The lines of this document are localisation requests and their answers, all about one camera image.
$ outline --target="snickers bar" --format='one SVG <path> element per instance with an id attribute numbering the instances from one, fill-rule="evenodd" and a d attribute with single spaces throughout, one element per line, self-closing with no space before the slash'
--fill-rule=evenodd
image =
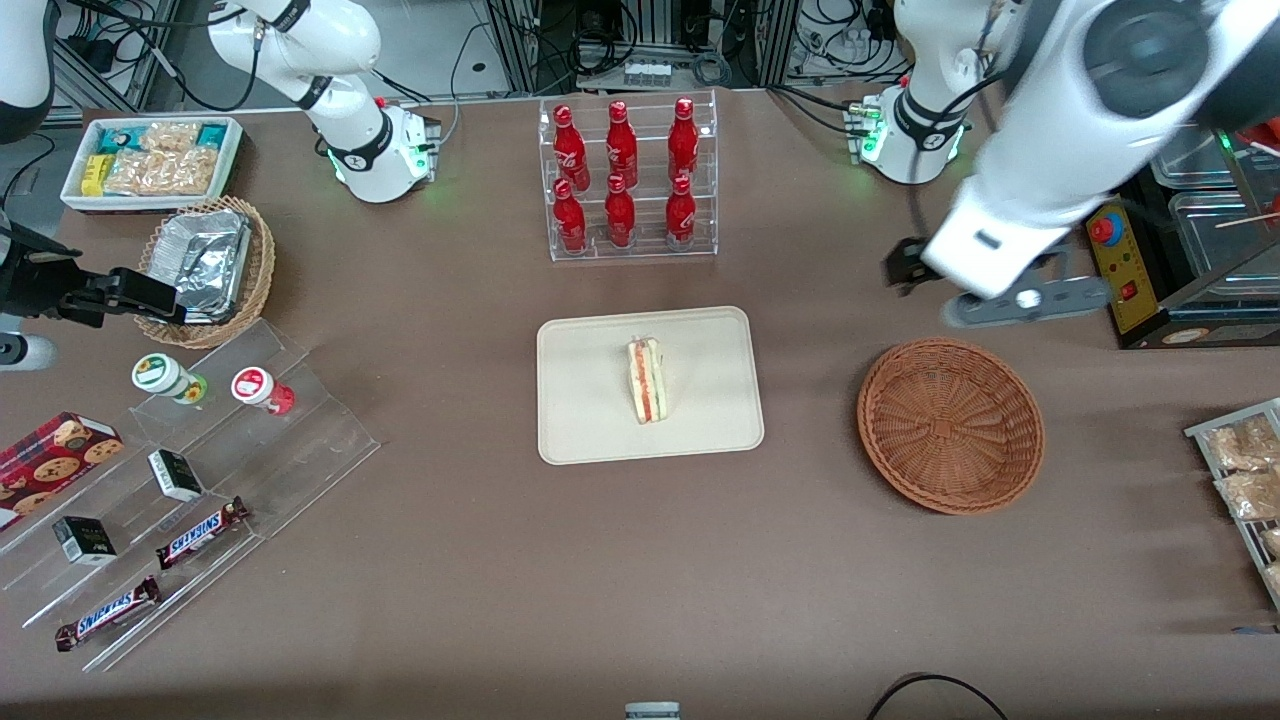
<path id="1" fill-rule="evenodd" d="M 156 579 L 147 575 L 142 580 L 142 584 L 99 607 L 92 614 L 81 618 L 79 623 L 70 623 L 58 628 L 58 634 L 54 637 L 54 642 L 58 643 L 58 652 L 70 651 L 97 630 L 111 623 L 119 623 L 125 615 L 131 615 L 140 607 L 160 605 L 160 587 L 156 584 Z"/>
<path id="2" fill-rule="evenodd" d="M 223 534 L 227 528 L 230 528 L 244 518 L 248 518 L 248 509 L 244 507 L 244 502 L 237 495 L 230 502 L 223 505 L 218 512 L 205 518 L 202 523 L 178 536 L 178 539 L 157 550 L 156 556 L 160 559 L 160 569 L 168 570 L 173 568 L 179 560 L 193 555 L 197 550 L 207 544 L 209 541 Z"/>

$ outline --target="empty wicker basket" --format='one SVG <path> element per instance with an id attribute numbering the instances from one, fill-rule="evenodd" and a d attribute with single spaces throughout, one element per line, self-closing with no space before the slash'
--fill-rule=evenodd
<path id="1" fill-rule="evenodd" d="M 244 259 L 244 278 L 241 281 L 236 315 L 221 325 L 169 325 L 143 318 L 134 318 L 142 333 L 157 342 L 178 345 L 188 350 L 207 350 L 232 340 L 244 332 L 262 314 L 266 296 L 271 290 L 271 272 L 275 270 L 275 241 L 271 228 L 262 222 L 262 215 L 252 205 L 238 197 L 219 197 L 191 208 L 183 208 L 177 214 L 212 213 L 214 210 L 237 210 L 243 213 L 253 225 L 250 236 L 248 258 Z M 151 252 L 155 250 L 160 228 L 151 233 L 151 242 L 142 251 L 138 270 L 147 272 L 151 265 Z"/>
<path id="2" fill-rule="evenodd" d="M 1039 407 L 1021 379 L 947 338 L 899 345 L 876 361 L 858 395 L 858 433 L 890 484 L 951 515 L 1010 505 L 1044 454 Z"/>

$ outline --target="coca-cola bottle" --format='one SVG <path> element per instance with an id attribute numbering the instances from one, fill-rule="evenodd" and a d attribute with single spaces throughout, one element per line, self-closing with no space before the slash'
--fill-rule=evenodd
<path id="1" fill-rule="evenodd" d="M 667 174 L 675 181 L 680 176 L 694 177 L 698 169 L 698 127 L 694 126 L 694 101 L 676 100 L 676 122 L 667 136 Z"/>
<path id="2" fill-rule="evenodd" d="M 689 176 L 680 176 L 671 183 L 671 197 L 667 199 L 667 246 L 672 250 L 689 250 L 694 243 L 694 211 L 698 204 L 689 193 Z"/>
<path id="3" fill-rule="evenodd" d="M 609 242 L 626 250 L 635 241 L 636 204 L 627 192 L 622 173 L 609 176 L 609 196 L 604 199 L 604 214 L 609 219 Z"/>
<path id="4" fill-rule="evenodd" d="M 561 245 L 564 246 L 564 252 L 581 255 L 586 252 L 586 215 L 582 214 L 582 205 L 573 197 L 573 186 L 567 179 L 556 178 L 552 187 L 556 192 L 552 214 L 556 215 Z"/>
<path id="5" fill-rule="evenodd" d="M 582 133 L 573 127 L 573 111 L 568 105 L 557 105 L 552 111 L 556 118 L 556 164 L 561 177 L 573 183 L 573 190 L 586 192 L 591 187 L 591 173 L 586 169 L 586 143 Z"/>
<path id="6" fill-rule="evenodd" d="M 609 172 L 618 173 L 627 187 L 640 182 L 640 158 L 636 150 L 636 131 L 627 119 L 627 104 L 609 102 L 609 135 L 604 138 L 609 154 Z"/>

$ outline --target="small jar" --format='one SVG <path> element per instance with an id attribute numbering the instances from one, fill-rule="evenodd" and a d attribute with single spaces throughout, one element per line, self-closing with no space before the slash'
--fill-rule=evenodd
<path id="1" fill-rule="evenodd" d="M 261 407 L 271 415 L 293 410 L 293 388 L 278 383 L 262 368 L 244 368 L 232 380 L 232 395 L 244 405 Z"/>
<path id="2" fill-rule="evenodd" d="M 195 405 L 209 392 L 205 378 L 163 352 L 152 352 L 133 365 L 133 384 L 143 392 L 172 397 L 178 405 Z"/>

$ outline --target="red button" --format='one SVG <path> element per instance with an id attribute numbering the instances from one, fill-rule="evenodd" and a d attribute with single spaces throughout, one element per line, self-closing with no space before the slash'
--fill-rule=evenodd
<path id="1" fill-rule="evenodd" d="M 1116 227 L 1107 218 L 1098 218 L 1089 223 L 1089 240 L 1102 245 L 1103 242 L 1111 240 L 1111 236 L 1116 232 Z"/>

